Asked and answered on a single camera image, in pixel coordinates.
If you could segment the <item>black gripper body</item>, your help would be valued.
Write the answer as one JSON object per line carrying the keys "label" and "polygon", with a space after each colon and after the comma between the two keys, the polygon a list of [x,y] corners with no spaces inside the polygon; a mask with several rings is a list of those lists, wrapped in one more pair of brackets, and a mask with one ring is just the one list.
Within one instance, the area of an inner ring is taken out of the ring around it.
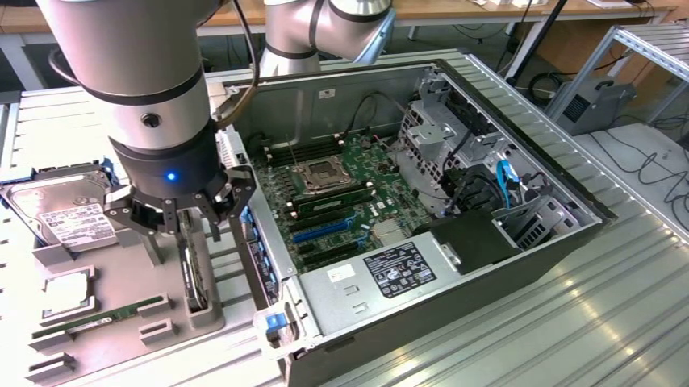
{"label": "black gripper body", "polygon": [[216,147],[218,125],[208,122],[183,144],[160,150],[132,148],[111,140],[130,182],[131,200],[160,207],[186,205],[196,194],[215,197],[228,183]]}

